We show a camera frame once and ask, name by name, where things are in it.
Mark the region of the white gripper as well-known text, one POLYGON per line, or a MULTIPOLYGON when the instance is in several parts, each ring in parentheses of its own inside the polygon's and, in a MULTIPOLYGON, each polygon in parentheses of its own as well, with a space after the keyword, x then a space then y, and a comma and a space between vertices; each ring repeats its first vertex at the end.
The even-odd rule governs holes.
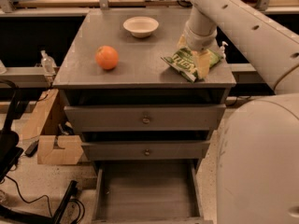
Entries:
POLYGON ((210 35, 199 35, 192 30, 190 23, 187 21, 183 30, 183 35, 181 35, 178 40, 178 49, 188 47, 191 50, 195 50, 192 52, 192 59, 195 68, 197 69, 197 76, 199 79, 204 79, 209 72, 210 54, 207 49, 214 43, 216 35, 216 30, 210 35))

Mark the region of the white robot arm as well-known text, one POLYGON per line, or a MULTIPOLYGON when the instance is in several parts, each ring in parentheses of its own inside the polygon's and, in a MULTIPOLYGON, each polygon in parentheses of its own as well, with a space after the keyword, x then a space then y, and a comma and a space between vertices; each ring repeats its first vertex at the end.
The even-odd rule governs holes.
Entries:
POLYGON ((274 91, 221 130, 218 224, 299 224, 298 36, 240 0, 190 1, 186 44, 202 51, 222 30, 274 91))

